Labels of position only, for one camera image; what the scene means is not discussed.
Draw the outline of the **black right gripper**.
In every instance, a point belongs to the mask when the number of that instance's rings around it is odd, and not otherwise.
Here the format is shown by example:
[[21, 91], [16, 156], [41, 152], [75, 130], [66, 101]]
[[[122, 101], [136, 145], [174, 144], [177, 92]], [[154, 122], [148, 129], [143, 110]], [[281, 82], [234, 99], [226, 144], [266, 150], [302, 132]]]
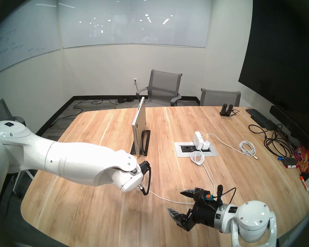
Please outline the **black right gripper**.
[[191, 230], [189, 225], [190, 214], [195, 224], [214, 225], [218, 202], [209, 191], [203, 191], [203, 189], [187, 189], [181, 191], [180, 194], [193, 198], [195, 201], [193, 208], [189, 209], [187, 214], [167, 208], [169, 215], [180, 228], [185, 231]]

